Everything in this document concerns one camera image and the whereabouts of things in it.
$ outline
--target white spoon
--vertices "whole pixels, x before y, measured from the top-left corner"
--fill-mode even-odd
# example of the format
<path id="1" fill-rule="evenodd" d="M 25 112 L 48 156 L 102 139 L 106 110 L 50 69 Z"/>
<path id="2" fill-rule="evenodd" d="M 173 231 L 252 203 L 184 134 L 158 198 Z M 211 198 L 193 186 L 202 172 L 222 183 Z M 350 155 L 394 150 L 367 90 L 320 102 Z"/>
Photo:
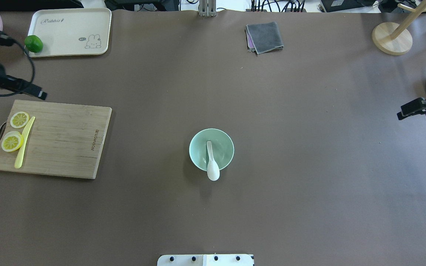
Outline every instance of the white spoon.
<path id="1" fill-rule="evenodd" d="M 216 181 L 220 178 L 220 168 L 214 160 L 211 141 L 206 142 L 206 150 L 208 150 L 208 166 L 206 167 L 206 174 L 208 174 L 208 178 L 210 180 Z"/>

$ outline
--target white label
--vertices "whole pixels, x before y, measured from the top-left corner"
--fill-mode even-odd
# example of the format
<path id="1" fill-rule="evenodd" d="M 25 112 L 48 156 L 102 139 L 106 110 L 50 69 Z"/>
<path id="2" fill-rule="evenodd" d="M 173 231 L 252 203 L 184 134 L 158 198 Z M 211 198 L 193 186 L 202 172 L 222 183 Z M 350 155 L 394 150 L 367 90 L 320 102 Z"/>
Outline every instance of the white label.
<path id="1" fill-rule="evenodd" d="M 332 7 L 341 6 L 345 0 L 335 0 L 331 4 Z"/>

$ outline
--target wooden cutting board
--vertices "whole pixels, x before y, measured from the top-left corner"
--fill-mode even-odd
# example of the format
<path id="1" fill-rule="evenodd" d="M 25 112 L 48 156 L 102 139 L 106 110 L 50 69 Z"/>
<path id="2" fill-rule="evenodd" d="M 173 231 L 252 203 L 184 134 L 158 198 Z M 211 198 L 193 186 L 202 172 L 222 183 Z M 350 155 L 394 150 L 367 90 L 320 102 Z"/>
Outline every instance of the wooden cutting board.
<path id="1" fill-rule="evenodd" d="M 19 131 L 10 125 L 14 113 L 35 116 L 22 167 L 14 168 L 18 150 L 7 153 L 0 141 L 0 170 L 61 177 L 95 179 L 112 109 L 15 100 L 5 133 Z"/>

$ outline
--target yellow knife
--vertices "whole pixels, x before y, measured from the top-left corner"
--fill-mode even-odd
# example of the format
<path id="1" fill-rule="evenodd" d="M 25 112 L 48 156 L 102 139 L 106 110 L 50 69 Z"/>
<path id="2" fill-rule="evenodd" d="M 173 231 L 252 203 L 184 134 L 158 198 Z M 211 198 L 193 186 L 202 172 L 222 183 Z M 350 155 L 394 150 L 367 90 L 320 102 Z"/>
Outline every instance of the yellow knife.
<path id="1" fill-rule="evenodd" d="M 22 160 L 24 159 L 24 152 L 26 151 L 26 143 L 29 138 L 29 132 L 31 131 L 32 124 L 34 123 L 35 116 L 32 116 L 26 126 L 24 126 L 24 130 L 22 130 L 22 137 L 24 141 L 22 142 L 22 146 L 19 148 L 19 153 L 16 157 L 16 162 L 14 163 L 14 167 L 16 169 L 21 168 Z"/>

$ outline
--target cloth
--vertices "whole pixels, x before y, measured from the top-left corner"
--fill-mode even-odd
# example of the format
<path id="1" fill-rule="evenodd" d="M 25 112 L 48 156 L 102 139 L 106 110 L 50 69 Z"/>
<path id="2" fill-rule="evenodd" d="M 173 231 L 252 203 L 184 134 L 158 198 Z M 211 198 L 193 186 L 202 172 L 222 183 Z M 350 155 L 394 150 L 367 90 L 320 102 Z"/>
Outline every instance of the cloth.
<path id="1" fill-rule="evenodd" d="M 284 44 L 280 37 L 277 22 L 246 25 L 248 50 L 263 54 L 275 49 L 282 49 Z"/>

